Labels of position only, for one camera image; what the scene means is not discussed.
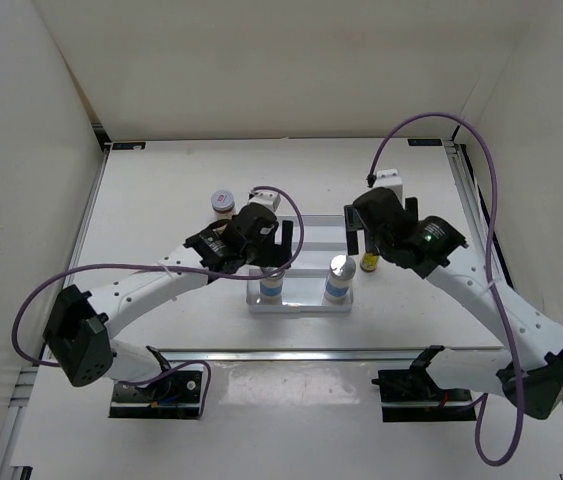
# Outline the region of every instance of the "white bottle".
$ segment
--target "white bottle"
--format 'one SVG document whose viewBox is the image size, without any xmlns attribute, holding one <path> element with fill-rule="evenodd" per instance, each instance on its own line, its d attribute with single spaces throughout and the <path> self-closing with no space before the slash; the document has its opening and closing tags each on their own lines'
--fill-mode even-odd
<svg viewBox="0 0 563 480">
<path fill-rule="evenodd" d="M 261 267 L 261 273 L 266 274 L 276 267 Z M 276 303 L 281 300 L 281 292 L 283 291 L 283 277 L 285 271 L 282 270 L 269 277 L 259 280 L 259 298 L 264 303 Z"/>
<path fill-rule="evenodd" d="M 357 271 L 357 264 L 352 257 L 337 255 L 330 262 L 330 272 L 325 282 L 323 296 L 332 303 L 343 303 L 352 279 Z"/>
</svg>

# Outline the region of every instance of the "silver bottle cap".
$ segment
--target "silver bottle cap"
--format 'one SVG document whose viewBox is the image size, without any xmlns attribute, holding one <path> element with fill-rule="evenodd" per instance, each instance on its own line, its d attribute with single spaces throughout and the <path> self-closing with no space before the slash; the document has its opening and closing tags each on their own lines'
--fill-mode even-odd
<svg viewBox="0 0 563 480">
<path fill-rule="evenodd" d="M 339 280 L 349 280 L 354 277 L 357 264 L 352 257 L 337 255 L 330 262 L 330 273 Z"/>
<path fill-rule="evenodd" d="M 227 190 L 217 190 L 212 194 L 210 203 L 216 212 L 229 212 L 234 208 L 234 195 Z"/>
<path fill-rule="evenodd" d="M 277 269 L 278 267 L 261 267 L 261 273 L 265 275 L 266 273 L 272 272 Z M 269 277 L 264 278 L 263 280 L 267 280 L 267 279 L 277 280 L 279 278 L 283 278 L 284 276 L 285 276 L 285 270 L 281 270 L 280 272 L 274 273 Z"/>
</svg>

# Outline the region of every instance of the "small jar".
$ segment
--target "small jar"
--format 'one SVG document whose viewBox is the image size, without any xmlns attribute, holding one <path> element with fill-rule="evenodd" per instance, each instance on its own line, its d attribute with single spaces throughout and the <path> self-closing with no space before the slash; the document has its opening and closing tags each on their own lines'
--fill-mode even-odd
<svg viewBox="0 0 563 480">
<path fill-rule="evenodd" d="M 376 253 L 368 253 L 366 252 L 363 257 L 361 258 L 361 270 L 364 272 L 374 272 L 377 269 L 377 265 L 379 264 L 379 255 Z"/>
<path fill-rule="evenodd" d="M 352 257 L 337 255 L 330 262 L 330 272 L 325 282 L 325 298 L 333 303 L 343 303 L 348 294 L 357 264 Z"/>
<path fill-rule="evenodd" d="M 217 190 L 210 198 L 214 218 L 216 220 L 230 220 L 236 210 L 234 208 L 234 195 L 228 190 Z"/>
<path fill-rule="evenodd" d="M 264 275 L 273 270 L 277 270 L 277 268 L 261 267 L 261 273 Z M 285 270 L 259 280 L 259 298 L 262 302 L 271 303 L 281 299 L 281 292 L 283 291 L 283 277 L 285 277 Z"/>
</svg>

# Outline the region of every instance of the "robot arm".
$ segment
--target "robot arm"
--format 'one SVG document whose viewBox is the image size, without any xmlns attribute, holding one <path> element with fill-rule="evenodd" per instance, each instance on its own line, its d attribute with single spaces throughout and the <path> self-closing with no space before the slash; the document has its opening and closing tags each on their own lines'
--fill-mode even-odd
<svg viewBox="0 0 563 480">
<path fill-rule="evenodd" d="M 456 229 L 439 217 L 418 219 L 416 199 L 405 208 L 399 192 L 380 181 L 346 207 L 349 232 L 363 229 L 366 244 L 386 261 L 413 270 L 448 293 L 509 349 L 482 261 Z M 349 254 L 358 246 L 348 236 Z M 524 371 L 524 411 L 547 418 L 563 398 L 563 326 L 534 309 L 505 284 L 497 285 Z M 428 392 L 467 388 L 508 398 L 516 405 L 511 356 L 499 352 L 426 349 L 410 368 L 413 385 Z"/>
<path fill-rule="evenodd" d="M 137 271 L 89 292 L 81 292 L 76 285 L 63 289 L 43 336 L 70 383 L 79 387 L 101 377 L 137 382 L 169 369 L 156 349 L 115 337 L 166 301 L 213 282 L 217 277 L 212 273 L 233 274 L 245 264 L 280 267 L 287 263 L 293 225 L 283 222 L 282 241 L 276 244 L 278 204 L 277 193 L 257 191 L 231 220 L 210 224 L 160 259 L 156 271 Z"/>
</svg>

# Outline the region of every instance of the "white enclosure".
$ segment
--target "white enclosure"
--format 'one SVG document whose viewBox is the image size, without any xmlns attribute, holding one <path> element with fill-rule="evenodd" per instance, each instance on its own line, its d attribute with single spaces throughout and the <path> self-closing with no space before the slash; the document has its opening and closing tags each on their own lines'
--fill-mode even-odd
<svg viewBox="0 0 563 480">
<path fill-rule="evenodd" d="M 12 317 L 65 267 L 100 166 L 69 71 L 113 140 L 376 137 L 463 116 L 495 157 L 515 287 L 563 323 L 563 2 L 0 0 L 0 431 Z M 483 157 L 456 138 L 488 203 Z M 26 319 L 30 351 L 51 298 Z"/>
<path fill-rule="evenodd" d="M 36 0 L 116 140 L 380 136 L 426 110 L 477 120 L 539 3 Z"/>
<path fill-rule="evenodd" d="M 13 314 L 63 268 L 101 152 L 61 57 L 27 0 L 0 0 L 0 432 L 22 362 L 10 347 Z M 39 349 L 51 292 L 22 331 Z"/>
</svg>

